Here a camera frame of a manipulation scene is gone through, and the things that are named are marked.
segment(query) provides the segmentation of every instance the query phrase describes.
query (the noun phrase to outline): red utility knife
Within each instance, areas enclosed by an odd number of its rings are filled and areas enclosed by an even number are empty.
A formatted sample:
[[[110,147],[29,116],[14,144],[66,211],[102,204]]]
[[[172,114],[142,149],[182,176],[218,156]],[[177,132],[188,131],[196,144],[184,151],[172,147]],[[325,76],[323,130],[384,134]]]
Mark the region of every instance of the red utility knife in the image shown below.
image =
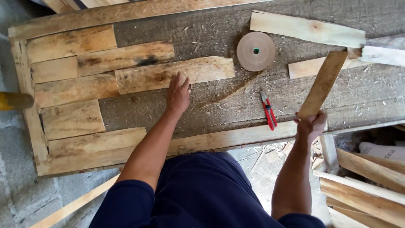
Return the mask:
[[[260,91],[260,96],[262,97],[263,108],[267,117],[267,123],[269,124],[270,129],[274,131],[274,128],[277,127],[277,121],[276,117],[273,114],[273,109],[271,109],[269,99],[263,91]]]

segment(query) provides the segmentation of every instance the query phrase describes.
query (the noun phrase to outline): hand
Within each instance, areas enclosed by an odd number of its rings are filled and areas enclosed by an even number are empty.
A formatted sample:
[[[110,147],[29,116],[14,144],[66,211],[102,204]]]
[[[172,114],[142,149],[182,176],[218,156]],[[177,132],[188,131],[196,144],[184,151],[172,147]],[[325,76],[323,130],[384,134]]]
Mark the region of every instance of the hand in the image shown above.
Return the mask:
[[[166,111],[179,114],[179,117],[187,109],[190,103],[191,92],[191,90],[188,89],[188,86],[190,85],[190,79],[187,77],[185,82],[181,84],[182,79],[183,73],[181,73],[180,71],[177,73],[177,75],[172,76],[169,89],[167,90],[166,98]]]
[[[323,112],[319,111],[318,114],[309,115],[307,118],[299,120],[298,118],[294,119],[294,122],[297,125],[297,134],[295,138],[298,139],[308,139],[309,143],[312,143],[318,136],[324,131],[326,120],[328,116]]]

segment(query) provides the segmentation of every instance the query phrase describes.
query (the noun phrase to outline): workbench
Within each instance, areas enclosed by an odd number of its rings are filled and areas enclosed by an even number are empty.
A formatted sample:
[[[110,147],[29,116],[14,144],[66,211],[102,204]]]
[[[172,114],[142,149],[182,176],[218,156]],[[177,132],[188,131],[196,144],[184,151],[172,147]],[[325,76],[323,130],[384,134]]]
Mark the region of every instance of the workbench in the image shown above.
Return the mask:
[[[253,9],[365,30],[367,39],[405,32],[405,4],[379,0],[277,0],[113,23],[118,48],[172,40],[175,50],[172,62],[206,56],[233,58],[236,77],[192,85],[190,106],[177,124],[173,139],[266,124],[260,90],[266,92],[279,123],[292,120],[315,75],[291,80],[287,65],[345,49],[269,34],[277,49],[274,65],[249,72],[239,65],[236,47],[243,35],[249,33]],[[381,64],[342,70],[322,108],[328,114],[327,133],[405,123],[404,76],[404,68]],[[148,131],[165,110],[166,92],[163,88],[99,99],[106,131],[133,127],[146,127]]]

